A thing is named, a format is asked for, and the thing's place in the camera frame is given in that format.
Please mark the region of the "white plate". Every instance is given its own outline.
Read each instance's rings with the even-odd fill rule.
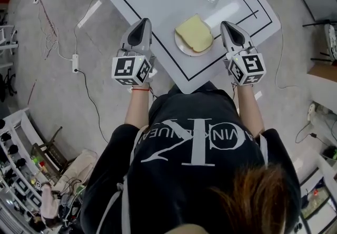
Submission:
[[[212,48],[213,46],[213,42],[214,42],[214,37],[213,37],[213,42],[210,45],[210,47],[208,47],[205,51],[202,51],[200,53],[195,52],[193,49],[191,49],[186,43],[185,41],[181,38],[181,36],[179,36],[177,34],[176,31],[174,31],[174,40],[176,45],[178,46],[178,48],[180,49],[180,51],[182,51],[184,54],[190,55],[190,56],[202,56],[204,54],[207,54],[209,52],[209,50]]]

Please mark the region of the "white table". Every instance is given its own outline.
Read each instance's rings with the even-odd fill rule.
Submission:
[[[280,29],[280,22],[266,0],[111,0],[125,19],[133,24],[147,17],[152,23],[153,54],[182,92],[189,94],[224,70],[227,50],[220,36],[221,21],[238,24],[252,37],[255,46]],[[174,29],[199,14],[211,28],[215,41],[200,57],[182,53],[174,40]]]

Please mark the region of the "concrete floor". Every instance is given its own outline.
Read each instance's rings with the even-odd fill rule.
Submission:
[[[42,0],[60,32],[60,53],[67,58],[75,53],[73,29],[84,16],[90,1]],[[92,17],[83,27],[76,29],[77,53],[80,56],[80,69],[86,73],[90,94],[100,111],[103,134],[109,139],[113,130],[123,123],[130,99],[129,92],[110,77],[112,57],[116,55],[128,23],[109,0],[100,1],[101,6]],[[319,141],[309,137],[296,145],[295,136],[307,123],[306,113],[311,102],[306,84],[306,72],[312,66],[310,57],[325,51],[326,46],[320,28],[302,28],[303,24],[313,21],[302,0],[268,1],[280,17],[284,37],[277,84],[280,87],[298,87],[281,90],[275,86],[275,73],[282,49],[280,30],[258,46],[264,55],[267,74],[254,86],[254,90],[256,93],[262,92],[258,103],[265,127],[278,130],[295,161],[307,145],[321,149]],[[27,107],[35,83],[28,107],[44,137],[50,138],[59,126],[63,126],[56,141],[68,157],[77,155],[83,148],[100,154],[106,142],[97,126],[95,108],[87,97],[83,75],[72,73],[71,62],[61,59],[55,50],[50,52],[47,59],[40,54],[39,43],[43,34],[38,9],[39,5],[33,4],[33,0],[11,0],[9,22],[15,24],[20,44],[15,56],[18,105],[20,108]],[[43,25],[46,24],[43,12],[41,20]],[[168,91],[172,81],[161,65],[157,64],[156,67],[159,73],[155,76],[153,89],[155,94],[160,95]],[[232,77],[225,69],[211,81],[232,94]]]

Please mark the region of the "black cord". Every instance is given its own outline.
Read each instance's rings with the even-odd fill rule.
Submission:
[[[295,138],[295,143],[297,143],[297,144],[299,144],[299,143],[301,143],[302,141],[304,141],[305,139],[306,139],[306,137],[307,136],[309,136],[310,134],[307,134],[301,141],[298,141],[297,142],[297,137],[299,136],[299,134],[302,132],[302,130],[304,129],[304,128],[306,128],[308,125],[310,124],[310,122],[308,122],[298,133],[297,133],[297,135],[296,135],[296,138]]]
[[[316,137],[316,138],[317,138],[318,140],[320,140],[322,144],[325,144],[325,145],[328,146],[328,147],[330,146],[330,145],[327,145],[324,141],[322,141],[319,137]]]
[[[153,93],[153,89],[152,89],[152,87],[150,86],[150,84],[148,84],[148,88],[149,88],[149,90],[150,90],[150,92],[151,92],[151,94],[152,94],[152,101],[154,101],[154,99],[157,99],[158,97]]]
[[[77,178],[74,178],[74,177],[73,177],[73,178],[70,178],[70,179],[68,180],[68,184],[69,184],[69,185],[67,186],[67,188],[65,188],[65,186],[67,185],[67,184],[65,184],[65,186],[64,186],[64,188],[63,188],[63,190],[62,190],[62,192],[60,192],[60,195],[63,194],[63,193],[64,193],[64,192],[71,186],[71,184],[72,184],[74,181],[77,181],[77,180],[78,180],[79,182],[81,182],[80,179],[77,179]]]
[[[100,129],[100,132],[101,132],[101,134],[102,134],[103,139],[105,140],[106,143],[108,143],[108,141],[104,138],[103,132],[102,132],[102,130],[101,130],[101,117],[100,117],[100,113],[98,112],[98,108],[97,108],[96,104],[94,103],[94,101],[91,99],[91,97],[90,97],[90,95],[89,95],[89,89],[88,89],[88,86],[87,86],[87,84],[86,84],[86,76],[85,76],[85,73],[82,72],[82,71],[80,71],[80,70],[78,70],[78,69],[76,69],[75,72],[80,72],[80,73],[82,73],[83,76],[84,76],[84,83],[85,83],[86,92],[88,93],[88,97],[89,97],[90,101],[94,104],[94,106],[95,106],[95,108],[96,108],[97,115],[98,115],[98,128]]]
[[[233,89],[233,97],[232,97],[232,100],[234,100],[234,97],[235,97],[235,89],[237,87],[237,84],[236,83],[231,83],[232,84],[232,89]]]
[[[336,122],[337,122],[337,120],[336,120],[335,122],[333,122],[332,127],[331,127],[331,135],[332,135],[332,137],[335,139],[335,141],[337,141],[337,139],[336,139],[336,137],[334,136],[332,129],[333,129],[334,125],[336,124]]]

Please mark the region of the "wire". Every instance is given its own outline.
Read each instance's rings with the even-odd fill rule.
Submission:
[[[86,188],[86,186],[83,187],[83,188],[82,188],[82,189],[75,195],[75,197],[74,197],[73,200],[72,200],[72,203],[70,204],[69,211],[68,211],[68,213],[67,213],[67,215],[66,215],[66,217],[65,217],[65,221],[64,221],[66,227],[68,227],[68,224],[67,224],[67,218],[68,218],[68,216],[69,216],[69,214],[70,214],[70,212],[71,212],[71,210],[72,210],[73,203],[74,203],[75,199],[82,193],[82,191],[83,191],[85,188]]]
[[[70,178],[69,180],[68,180],[68,187],[67,188],[65,188],[66,187],[66,185],[67,185],[67,183],[64,185],[64,188],[63,188],[63,190],[60,192],[60,195],[61,194],[63,194],[70,186],[71,186],[71,184],[74,182],[74,181],[81,181],[81,180],[79,180],[79,179],[77,179],[77,178],[75,178],[75,177],[72,177],[72,178]]]
[[[82,73],[83,76],[84,76],[84,83],[85,83],[85,88],[86,88],[86,92],[88,93],[88,97],[90,99],[90,101],[94,104],[95,108],[96,108],[96,112],[97,112],[97,115],[98,115],[98,127],[100,129],[100,132],[101,132],[101,135],[103,137],[103,139],[105,140],[106,143],[108,143],[108,141],[104,138],[104,135],[103,135],[103,132],[102,132],[102,129],[101,129],[101,117],[100,117],[100,113],[98,112],[98,108],[96,106],[96,104],[94,103],[94,101],[91,99],[90,95],[89,95],[89,89],[88,89],[88,86],[87,86],[87,83],[86,83],[86,76],[85,76],[85,73],[80,71],[80,70],[77,70],[78,72]]]
[[[283,27],[282,27],[282,22],[281,22],[281,18],[279,16],[279,14],[275,11],[275,13],[277,14],[277,16],[279,17],[279,21],[280,21],[280,25],[281,25],[281,33],[282,33],[282,48],[281,48],[281,57],[280,57],[280,61],[279,61],[279,65],[277,66],[277,70],[276,70],[276,74],[275,74],[275,86],[280,89],[280,90],[284,90],[286,88],[290,88],[290,87],[297,87],[297,85],[287,85],[287,86],[284,86],[284,87],[279,87],[277,85],[277,74],[279,72],[279,69],[280,69],[280,66],[281,66],[281,61],[282,61],[282,57],[283,57],[283,46],[284,46],[284,38],[283,38]]]
[[[237,87],[237,84],[236,83],[231,83],[232,84],[232,89],[233,89],[233,97],[232,97],[232,100],[234,100],[234,97],[235,97],[235,89]]]
[[[327,145],[324,141],[322,141],[319,137],[316,137],[316,139],[320,140],[322,144],[325,144],[326,146],[330,146],[330,145]]]
[[[281,62],[282,62],[282,58],[283,58],[283,47],[284,47],[284,37],[283,37],[283,27],[282,27],[282,22],[281,22],[281,18],[280,18],[280,15],[277,13],[276,10],[274,10],[275,13],[277,14],[278,18],[279,18],[279,21],[280,21],[280,25],[281,25],[281,33],[282,33],[282,48],[281,48],[281,56],[280,56],[280,61],[279,61],[279,64],[277,66],[277,70],[276,70],[276,74],[275,74],[275,86],[280,89],[280,90],[284,90],[286,88],[290,88],[290,87],[297,87],[297,85],[287,85],[287,86],[284,86],[284,87],[279,87],[277,85],[277,74],[279,73],[279,69],[280,69],[280,66],[281,66]]]
[[[91,0],[90,3],[89,3],[89,6],[88,6],[88,9],[86,10],[84,16],[78,21],[78,23],[74,26],[74,29],[73,29],[73,32],[74,32],[74,36],[75,36],[75,54],[77,54],[77,36],[76,36],[76,33],[75,33],[75,30],[76,30],[76,27],[78,26],[78,24],[83,20],[83,18],[87,15],[89,9],[90,9],[90,6],[92,4],[94,0]]]
[[[150,84],[148,84],[148,88],[149,88],[149,90],[150,90],[150,92],[151,92],[151,94],[152,94],[152,101],[154,101],[154,99],[157,99],[158,97],[154,94],[153,89],[152,89],[152,87],[150,86]]]
[[[41,0],[39,0],[39,4],[40,4],[40,7],[38,8],[38,20],[40,21],[40,29],[45,36],[45,39],[44,39],[44,41],[45,41],[44,45],[45,46],[44,46],[44,50],[43,50],[43,55],[42,55],[42,52],[41,52],[41,43],[42,43],[43,36],[40,38],[39,48],[40,48],[41,57],[45,57],[45,59],[46,59],[51,50],[57,50],[57,54],[59,55],[59,57],[65,59],[65,60],[68,60],[68,61],[72,61],[72,59],[66,58],[66,57],[64,57],[63,55],[60,54],[60,43],[59,43],[58,28],[53,24],[53,22],[49,19],[48,16],[46,16],[46,18],[47,18],[47,21],[50,24],[50,27],[48,28],[48,30],[46,32],[44,32],[44,30],[42,28],[42,21],[41,21],[41,18],[40,18],[41,6],[43,7],[43,10],[45,12],[46,12],[46,10],[45,10]]]
[[[332,137],[335,139],[335,141],[337,141],[337,139],[336,139],[336,137],[334,136],[332,129],[333,129],[334,125],[336,124],[336,122],[337,122],[337,120],[336,120],[335,122],[333,122],[332,127],[331,127],[331,135],[332,135]]]
[[[304,141],[306,139],[307,136],[309,136],[310,134],[307,134],[301,141],[297,141],[297,137],[299,136],[299,134],[301,133],[301,131],[306,128],[308,125],[310,124],[310,122],[308,122],[296,135],[296,138],[295,138],[295,143],[299,144],[301,143],[302,141]]]

